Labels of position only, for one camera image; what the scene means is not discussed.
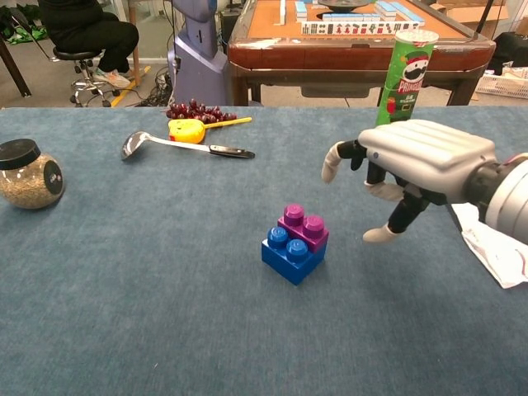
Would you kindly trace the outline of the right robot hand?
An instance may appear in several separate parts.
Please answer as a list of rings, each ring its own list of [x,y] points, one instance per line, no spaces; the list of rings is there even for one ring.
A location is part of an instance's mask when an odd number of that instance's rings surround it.
[[[358,169],[363,160],[381,167],[398,179],[398,185],[383,177],[369,177],[369,193],[396,202],[388,222],[363,235],[367,243],[387,243],[401,233],[429,204],[462,204],[470,176],[497,157],[490,139],[429,120],[406,120],[379,125],[360,132],[355,140],[339,141],[323,160],[321,177],[329,183],[343,159]]]

